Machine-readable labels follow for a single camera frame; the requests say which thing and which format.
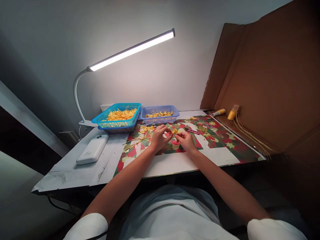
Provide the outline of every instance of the gray wall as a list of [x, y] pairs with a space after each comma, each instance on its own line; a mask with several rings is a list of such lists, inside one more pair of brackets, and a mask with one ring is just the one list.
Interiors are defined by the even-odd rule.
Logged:
[[[2, 240], [46, 239], [73, 216], [31, 193], [43, 175], [0, 151], [0, 234]], [[53, 200], [58, 206], [69, 206]]]
[[78, 72], [175, 28], [176, 37], [122, 59], [79, 83], [86, 119], [100, 104], [200, 107], [223, 24], [246, 24], [289, 0], [2, 0], [0, 77], [54, 133], [77, 130]]

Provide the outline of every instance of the sleeve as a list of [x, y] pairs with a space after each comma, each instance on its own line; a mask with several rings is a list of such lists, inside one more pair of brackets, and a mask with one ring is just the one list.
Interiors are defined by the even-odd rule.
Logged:
[[281, 220], [252, 219], [247, 230], [249, 240], [307, 240], [300, 230]]
[[[99, 213], [90, 213], [81, 218], [69, 230], [64, 240], [85, 240], [96, 237], [104, 233], [108, 229], [107, 220]], [[107, 235], [99, 238], [99, 240], [106, 239]]]

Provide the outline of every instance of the hand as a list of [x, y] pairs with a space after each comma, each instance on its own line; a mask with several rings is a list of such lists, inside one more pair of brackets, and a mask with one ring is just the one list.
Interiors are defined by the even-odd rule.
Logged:
[[[164, 138], [164, 132], [170, 133], [170, 135], [167, 138]], [[153, 131], [150, 147], [154, 149], [155, 152], [158, 152], [161, 148], [167, 145], [167, 143], [172, 139], [172, 137], [172, 131], [162, 124], [161, 126], [157, 127], [156, 130]]]
[[177, 139], [177, 142], [180, 142], [181, 146], [183, 147], [184, 150], [186, 150], [188, 155], [197, 151], [197, 148], [193, 142], [192, 135], [190, 133], [187, 133], [187, 132], [177, 133], [175, 135], [175, 138]]

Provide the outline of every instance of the lamp arm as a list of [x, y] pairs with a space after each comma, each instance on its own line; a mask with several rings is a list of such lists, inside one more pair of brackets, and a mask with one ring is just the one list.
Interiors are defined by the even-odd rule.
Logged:
[[80, 109], [80, 105], [79, 105], [79, 101], [78, 101], [78, 96], [77, 96], [77, 86], [78, 86], [78, 82], [79, 82], [79, 79], [84, 75], [86, 74], [88, 71], [87, 69], [81, 71], [77, 76], [76, 78], [74, 79], [74, 82], [73, 82], [73, 96], [74, 96], [74, 101], [76, 102], [76, 105], [77, 105], [77, 108], [78, 108], [78, 111], [81, 115], [81, 118], [83, 120], [83, 122], [85, 123], [86, 122], [86, 119], [84, 118], [82, 112], [81, 112], [81, 109]]

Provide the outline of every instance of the teal plastic basket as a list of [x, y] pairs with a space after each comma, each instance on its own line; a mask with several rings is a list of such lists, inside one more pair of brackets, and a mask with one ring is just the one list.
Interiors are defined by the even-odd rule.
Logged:
[[[137, 108], [137, 111], [133, 115], [133, 117], [129, 120], [118, 120], [118, 121], [108, 121], [107, 117], [110, 112], [116, 111], [116, 110], [131, 110]], [[104, 110], [102, 113], [100, 113], [97, 117], [95, 117], [92, 122], [98, 124], [102, 128], [112, 128], [112, 127], [125, 127], [125, 126], [132, 126], [134, 123], [135, 118], [140, 112], [141, 103], [116, 103], [110, 106], [108, 109]]]

